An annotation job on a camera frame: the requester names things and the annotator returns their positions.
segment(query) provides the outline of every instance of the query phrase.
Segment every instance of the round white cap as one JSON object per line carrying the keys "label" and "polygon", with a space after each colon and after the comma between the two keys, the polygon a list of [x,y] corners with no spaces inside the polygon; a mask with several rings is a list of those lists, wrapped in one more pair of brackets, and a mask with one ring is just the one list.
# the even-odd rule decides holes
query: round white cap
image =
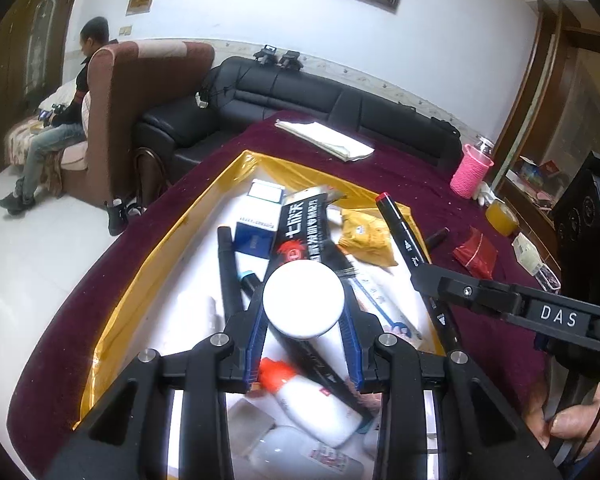
{"label": "round white cap", "polygon": [[262,304],[269,321],[294,339],[328,332],[344,308],[344,289],[336,274],[313,260],[295,260],[267,280]]}

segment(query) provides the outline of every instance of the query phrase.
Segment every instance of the cardboard box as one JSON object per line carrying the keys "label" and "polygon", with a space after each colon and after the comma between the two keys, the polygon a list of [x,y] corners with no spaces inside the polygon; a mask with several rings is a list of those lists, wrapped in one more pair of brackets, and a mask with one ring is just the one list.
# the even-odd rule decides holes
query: cardboard box
{"label": "cardboard box", "polygon": [[254,179],[240,202],[240,219],[235,224],[234,250],[269,259],[276,238],[285,188]]}

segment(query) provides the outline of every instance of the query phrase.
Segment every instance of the yellow snack packet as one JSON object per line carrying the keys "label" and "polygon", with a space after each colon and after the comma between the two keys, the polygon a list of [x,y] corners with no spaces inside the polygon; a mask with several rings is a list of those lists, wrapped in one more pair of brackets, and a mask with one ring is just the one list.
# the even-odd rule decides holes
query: yellow snack packet
{"label": "yellow snack packet", "polygon": [[357,259],[380,267],[394,267],[391,233],[383,220],[375,216],[342,210],[342,236],[338,245]]}

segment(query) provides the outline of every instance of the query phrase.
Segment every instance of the blue jeans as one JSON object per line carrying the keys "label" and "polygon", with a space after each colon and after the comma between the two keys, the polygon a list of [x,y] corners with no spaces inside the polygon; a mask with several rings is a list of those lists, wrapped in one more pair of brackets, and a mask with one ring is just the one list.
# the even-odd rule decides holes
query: blue jeans
{"label": "blue jeans", "polygon": [[27,161],[24,164],[24,174],[16,183],[16,193],[22,193],[24,202],[33,199],[38,187],[40,174],[45,161],[45,155],[60,152],[69,146],[83,142],[87,137],[81,124],[60,124],[57,128],[49,126],[31,140]]}

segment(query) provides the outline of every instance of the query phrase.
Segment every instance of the metal screw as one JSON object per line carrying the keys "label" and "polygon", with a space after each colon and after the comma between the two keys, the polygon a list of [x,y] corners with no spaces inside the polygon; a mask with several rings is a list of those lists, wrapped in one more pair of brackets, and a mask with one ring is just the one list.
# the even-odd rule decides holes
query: metal screw
{"label": "metal screw", "polygon": [[393,346],[398,342],[398,338],[393,334],[381,334],[378,337],[378,341],[382,346]]}
{"label": "metal screw", "polygon": [[153,348],[145,348],[138,354],[138,359],[143,363],[149,363],[153,361],[158,355]]}
{"label": "metal screw", "polygon": [[223,332],[213,334],[209,341],[213,346],[224,346],[229,342],[229,336]]}
{"label": "metal screw", "polygon": [[455,350],[451,352],[451,360],[458,365],[464,365],[469,360],[464,352]]}

